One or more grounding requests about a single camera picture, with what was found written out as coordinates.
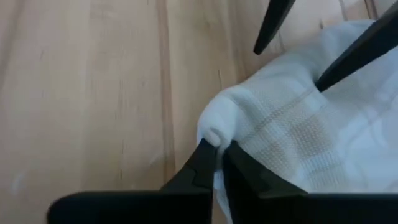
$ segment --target white cloth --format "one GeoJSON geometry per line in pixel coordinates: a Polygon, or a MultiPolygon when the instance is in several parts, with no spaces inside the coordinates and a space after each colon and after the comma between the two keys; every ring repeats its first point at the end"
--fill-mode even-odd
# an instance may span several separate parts
{"type": "MultiPolygon", "coordinates": [[[[398,48],[320,93],[322,72],[373,21],[345,22],[219,93],[198,122],[308,192],[398,192],[398,48]]],[[[220,168],[215,189],[231,217],[220,168]]]]}

